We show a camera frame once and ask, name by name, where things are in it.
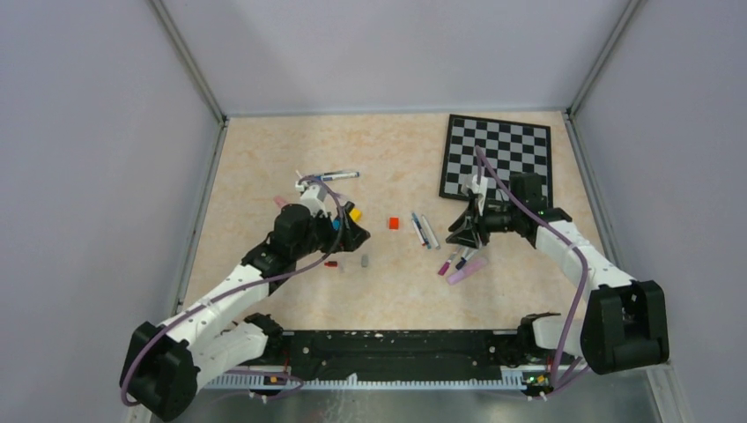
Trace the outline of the blue teal pen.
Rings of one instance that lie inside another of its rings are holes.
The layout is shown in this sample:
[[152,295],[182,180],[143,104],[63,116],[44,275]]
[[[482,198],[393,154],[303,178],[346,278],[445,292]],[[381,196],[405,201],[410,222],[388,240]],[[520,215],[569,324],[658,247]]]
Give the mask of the blue teal pen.
[[431,248],[431,243],[429,242],[428,237],[427,237],[427,235],[425,233],[425,229],[422,227],[422,225],[421,225],[421,223],[420,223],[420,221],[418,219],[418,216],[417,216],[417,214],[414,211],[411,213],[411,220],[413,222],[414,228],[418,232],[418,238],[421,240],[422,245],[426,249],[430,249]]

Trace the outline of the pink highlighter pen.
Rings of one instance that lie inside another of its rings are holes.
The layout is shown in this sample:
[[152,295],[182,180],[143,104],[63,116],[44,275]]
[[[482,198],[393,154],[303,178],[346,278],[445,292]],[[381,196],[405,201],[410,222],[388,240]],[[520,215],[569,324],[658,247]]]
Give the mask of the pink highlighter pen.
[[473,259],[467,262],[460,270],[456,271],[447,278],[447,283],[450,286],[456,285],[466,278],[470,277],[477,271],[480,271],[487,265],[487,261],[483,257]]

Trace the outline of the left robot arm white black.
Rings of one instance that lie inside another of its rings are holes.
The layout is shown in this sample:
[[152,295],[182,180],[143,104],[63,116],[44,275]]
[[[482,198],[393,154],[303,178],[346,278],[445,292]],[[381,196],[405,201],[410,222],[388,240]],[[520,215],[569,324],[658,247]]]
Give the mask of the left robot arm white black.
[[324,208],[284,206],[266,239],[218,286],[164,322],[145,322],[135,329],[120,378],[122,401],[172,421],[226,371],[253,359],[266,365],[277,361],[283,342],[268,329],[270,319],[234,328],[229,323],[299,275],[300,259],[316,252],[352,252],[370,236],[345,209],[333,219]]

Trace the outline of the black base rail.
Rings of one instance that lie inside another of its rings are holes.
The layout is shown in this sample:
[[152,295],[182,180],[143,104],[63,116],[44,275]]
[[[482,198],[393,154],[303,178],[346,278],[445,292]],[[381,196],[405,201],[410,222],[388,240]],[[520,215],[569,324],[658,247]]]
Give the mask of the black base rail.
[[514,330],[296,330],[245,364],[304,381],[483,382],[522,366],[545,371],[553,354]]

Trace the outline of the blue clear pen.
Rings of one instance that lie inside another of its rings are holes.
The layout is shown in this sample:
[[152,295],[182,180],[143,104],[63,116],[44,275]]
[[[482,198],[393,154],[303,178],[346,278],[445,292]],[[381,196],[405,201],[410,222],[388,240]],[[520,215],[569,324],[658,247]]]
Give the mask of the blue clear pen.
[[328,173],[311,174],[311,178],[318,179],[323,182],[331,182],[335,180],[354,179],[360,177],[360,172],[357,171],[336,171]]

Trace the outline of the black white checkerboard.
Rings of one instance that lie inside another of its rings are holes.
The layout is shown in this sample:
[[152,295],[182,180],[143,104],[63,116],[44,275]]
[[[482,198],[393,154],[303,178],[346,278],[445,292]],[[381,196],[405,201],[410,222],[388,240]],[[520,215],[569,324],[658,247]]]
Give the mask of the black white checkerboard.
[[505,184],[513,174],[538,174],[543,196],[553,203],[551,128],[467,115],[451,115],[447,120],[440,197],[467,199],[462,185],[477,172],[478,147]]

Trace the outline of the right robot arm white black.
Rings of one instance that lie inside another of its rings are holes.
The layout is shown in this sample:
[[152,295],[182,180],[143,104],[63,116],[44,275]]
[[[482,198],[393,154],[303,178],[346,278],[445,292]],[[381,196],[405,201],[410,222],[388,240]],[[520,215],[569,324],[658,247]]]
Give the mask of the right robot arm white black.
[[487,201],[489,182],[473,175],[463,184],[468,205],[446,241],[480,249],[492,234],[518,234],[577,288],[567,314],[522,320],[516,350],[523,360],[539,363],[551,351],[565,353],[598,375],[669,360],[665,295],[655,281],[637,280],[600,253],[563,209],[550,205],[540,175],[512,175],[508,201],[496,204]]

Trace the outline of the yellow block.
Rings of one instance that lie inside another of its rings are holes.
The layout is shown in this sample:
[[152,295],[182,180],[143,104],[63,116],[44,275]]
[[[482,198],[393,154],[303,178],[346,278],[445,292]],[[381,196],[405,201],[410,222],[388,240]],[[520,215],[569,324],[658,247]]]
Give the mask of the yellow block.
[[354,203],[348,203],[345,206],[345,210],[347,211],[348,216],[353,222],[358,222],[361,219],[362,212],[360,209],[358,209]]

